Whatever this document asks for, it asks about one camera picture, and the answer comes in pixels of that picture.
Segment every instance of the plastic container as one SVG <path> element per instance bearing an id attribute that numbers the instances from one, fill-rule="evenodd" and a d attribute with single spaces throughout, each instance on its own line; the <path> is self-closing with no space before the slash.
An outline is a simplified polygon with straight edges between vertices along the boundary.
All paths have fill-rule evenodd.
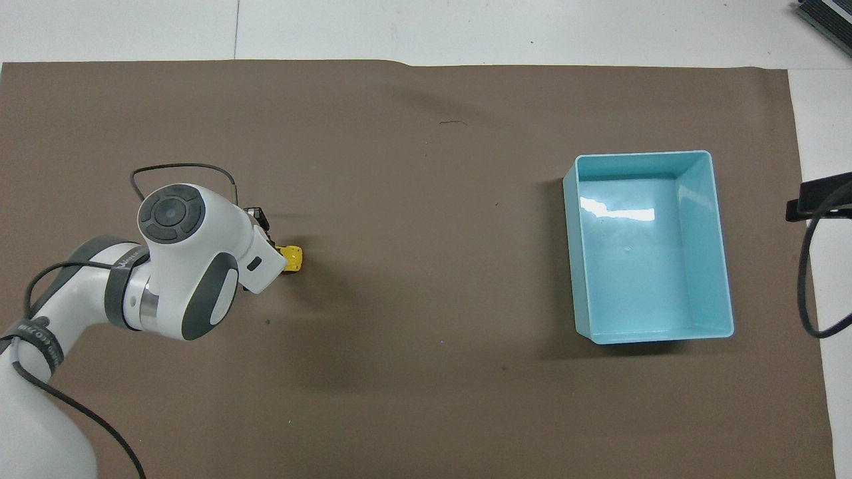
<path id="1" fill-rule="evenodd" d="M 583 155 L 562 186 L 577 332 L 598 344 L 734 333 L 708 152 Z"/>

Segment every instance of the brown surface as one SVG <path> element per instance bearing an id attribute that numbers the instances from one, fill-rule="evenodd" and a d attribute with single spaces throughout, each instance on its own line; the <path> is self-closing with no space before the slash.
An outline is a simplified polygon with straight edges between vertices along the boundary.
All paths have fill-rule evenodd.
<path id="1" fill-rule="evenodd" d="M 458 121 L 463 123 L 444 123 Z M 304 270 L 194 343 L 98 326 L 55 385 L 150 477 L 831 477 L 798 324 L 786 73 L 379 61 L 6 64 L 3 323 L 26 279 L 139 239 L 135 167 L 236 175 Z M 581 153 L 707 149 L 736 333 L 573 331 L 559 180 Z M 150 191 L 207 171 L 150 173 Z M 130 477 L 85 419 L 104 479 Z"/>

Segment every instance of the white table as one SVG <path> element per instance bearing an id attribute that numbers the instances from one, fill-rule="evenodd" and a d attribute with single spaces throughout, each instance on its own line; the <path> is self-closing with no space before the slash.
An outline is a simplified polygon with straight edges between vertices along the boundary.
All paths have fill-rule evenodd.
<path id="1" fill-rule="evenodd" d="M 3 0 L 0 61 L 371 58 L 411 65 L 785 68 L 803 178 L 850 171 L 852 59 L 798 19 L 791 4 Z M 820 224 L 813 270 L 821 327 L 852 310 L 850 245 L 852 222 Z M 835 467 L 838 478 L 852 479 L 852 331 L 821 345 Z"/>

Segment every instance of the black mount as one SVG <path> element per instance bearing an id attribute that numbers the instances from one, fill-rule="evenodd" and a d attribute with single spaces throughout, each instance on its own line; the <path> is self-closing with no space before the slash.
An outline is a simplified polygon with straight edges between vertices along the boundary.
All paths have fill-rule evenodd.
<path id="1" fill-rule="evenodd" d="M 269 231 L 269 220 L 266 218 L 266 215 L 263 214 L 263 208 L 260 206 L 250 206 L 248 208 L 243 208 L 243 210 L 249 214 L 252 218 L 255 218 L 257 224 L 263 228 L 263 231 Z"/>
<path id="2" fill-rule="evenodd" d="M 786 220 L 800 222 L 809 220 L 814 210 L 825 201 L 829 194 L 844 184 L 852 182 L 852 171 L 804 182 L 799 187 L 799 197 L 787 201 Z M 836 210 L 828 211 L 824 218 L 847 218 L 852 220 L 852 192 L 845 194 L 835 202 Z"/>

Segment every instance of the cable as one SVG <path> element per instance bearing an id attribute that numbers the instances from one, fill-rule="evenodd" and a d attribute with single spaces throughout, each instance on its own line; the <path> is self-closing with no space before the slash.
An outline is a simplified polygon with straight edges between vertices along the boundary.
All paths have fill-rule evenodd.
<path id="1" fill-rule="evenodd" d="M 36 386 L 37 388 L 48 393 L 49 395 L 52 395 L 56 399 L 66 403 L 68 406 L 71 406 L 74 409 L 77 409 L 79 412 L 84 414 L 87 418 L 95 421 L 100 427 L 104 428 L 106 430 L 106 432 L 108 432 L 110 434 L 110 436 L 112 436 L 112 438 L 115 439 L 118 442 L 118 444 L 121 445 L 121 447 L 124 449 L 124 451 L 130 457 L 130 461 L 133 462 L 133 466 L 136 468 L 136 472 L 139 474 L 140 479 L 145 479 L 146 476 L 145 476 L 145 471 L 142 469 L 142 463 L 139 461 L 139 458 L 136 457 L 136 454 L 133 452 L 133 448 L 130 447 L 130 444 L 128 444 L 127 441 L 124 440 L 124 438 L 118 433 L 117 430 L 115 430 L 114 427 L 112 427 L 111 424 L 109 424 L 101 416 L 98 416 L 91 409 L 87 408 L 86 406 L 80 404 L 77 401 L 74 401 L 74 399 L 72 399 L 68 395 L 65 395 L 62 391 L 60 391 L 60 390 L 54 388 L 53 386 L 45 383 L 41 379 L 36 378 L 32 374 L 30 374 L 29 371 L 24 369 L 24 367 L 20 364 L 20 361 L 18 359 L 18 343 L 19 342 L 20 342 L 20 338 L 14 338 L 12 340 L 12 344 L 10 346 L 11 350 L 9 351 L 9 354 L 10 354 L 9 359 L 12 360 L 12 367 L 15 369 L 15 371 L 17 371 L 18 374 L 23 379 L 25 379 L 28 383 Z"/>
<path id="2" fill-rule="evenodd" d="M 24 318 L 31 320 L 34 314 L 32 311 L 32 289 L 35 288 L 36 284 L 41 280 L 47 273 L 55 269 L 67 268 L 70 266 L 79 266 L 79 267 L 91 267 L 91 268 L 103 268 L 103 269 L 112 269 L 111 264 L 106 263 L 98 263 L 94 261 L 63 261 L 61 263 L 51 264 L 45 269 L 42 269 L 30 280 L 30 284 L 26 286 L 26 290 L 24 291 Z M 39 378 L 36 378 L 30 372 L 28 372 L 24 367 L 20 364 L 18 360 L 18 342 L 20 338 L 14 338 L 11 344 L 11 354 L 10 359 L 12 360 L 12 367 L 18 374 L 25 379 L 30 384 L 36 386 L 37 388 L 43 390 L 44 392 L 52 395 L 56 399 L 65 402 L 68 406 L 77 409 L 79 412 L 84 414 L 86 417 L 95 421 L 100 427 L 104 428 L 106 432 L 115 439 L 118 444 L 124 449 L 127 453 L 128 457 L 130 457 L 130 461 L 133 462 L 133 466 L 136 468 L 136 472 L 139 473 L 140 479 L 145 479 L 145 471 L 142 470 L 142 464 L 139 462 L 139 458 L 136 457 L 136 454 L 133 452 L 133 449 L 130 447 L 130 444 L 124 440 L 124 438 L 118 433 L 115 428 L 113 428 L 104 418 L 98 416 L 94 411 L 88 409 L 86 406 L 80 404 L 77 401 L 74 401 L 68 395 L 65 395 L 62 391 L 50 386 Z"/>
<path id="3" fill-rule="evenodd" d="M 206 163 L 167 163 L 167 164 L 155 164 L 153 166 L 146 166 L 144 168 L 139 168 L 138 170 L 133 170 L 130 173 L 130 186 L 133 187 L 133 191 L 139 196 L 139 199 L 144 201 L 145 195 L 142 194 L 142 191 L 136 186 L 136 175 L 142 173 L 143 171 L 150 170 L 163 170 L 165 168 L 181 168 L 181 167 L 194 167 L 194 168 L 209 168 L 211 170 L 216 170 L 222 173 L 224 176 L 227 176 L 227 179 L 231 182 L 231 197 L 232 201 L 235 205 L 239 205 L 239 200 L 237 198 L 237 182 L 233 179 L 230 173 L 227 172 L 224 168 L 220 168 L 214 164 L 206 164 Z"/>
<path id="4" fill-rule="evenodd" d="M 90 266 L 92 268 L 112 269 L 111 264 L 97 263 L 94 261 L 63 261 L 61 263 L 51 264 L 47 268 L 42 269 L 38 272 L 38 274 L 33 276 L 32 280 L 30 280 L 30 284 L 26 286 L 26 290 L 24 291 L 24 317 L 26 319 L 31 320 L 34 313 L 32 311 L 32 288 L 36 287 L 36 283 L 54 269 L 67 268 L 69 266 Z"/>
<path id="5" fill-rule="evenodd" d="M 852 182 L 848 182 L 841 186 L 840 188 L 834 190 L 831 194 L 829 194 L 825 200 L 814 210 L 813 216 L 811 217 L 810 224 L 808 228 L 805 229 L 804 239 L 802 240 L 802 252 L 799 254 L 799 268 L 798 268 L 798 277 L 797 277 L 797 302 L 799 309 L 799 317 L 802 319 L 802 326 L 804 326 L 804 330 L 808 332 L 809 335 L 814 338 L 823 339 L 833 336 L 843 329 L 852 325 L 852 313 L 846 315 L 845 318 L 838 321 L 837 324 L 831 326 L 822 331 L 814 329 L 814 326 L 810 322 L 810 318 L 808 317 L 808 305 L 805 300 L 805 284 L 807 280 L 808 273 L 808 257 L 810 256 L 810 242 L 814 238 L 814 231 L 816 231 L 816 224 L 820 222 L 820 219 L 831 210 L 836 209 L 837 202 L 846 194 L 852 193 Z"/>

